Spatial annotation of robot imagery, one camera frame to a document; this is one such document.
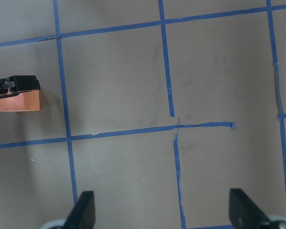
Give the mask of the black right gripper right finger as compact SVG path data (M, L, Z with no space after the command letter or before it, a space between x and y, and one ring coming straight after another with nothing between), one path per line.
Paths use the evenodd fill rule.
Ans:
M235 229L269 229L269 217L240 188L229 190L229 219Z

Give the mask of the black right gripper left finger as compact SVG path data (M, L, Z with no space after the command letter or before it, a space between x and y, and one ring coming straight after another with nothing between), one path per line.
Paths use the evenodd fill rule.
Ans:
M94 192L81 193L72 211L67 217L64 229L92 229L96 221Z

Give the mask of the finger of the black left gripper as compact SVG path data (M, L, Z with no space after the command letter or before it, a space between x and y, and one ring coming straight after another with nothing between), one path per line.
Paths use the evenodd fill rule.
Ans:
M0 79L0 95L19 95L41 89L35 75L14 75Z

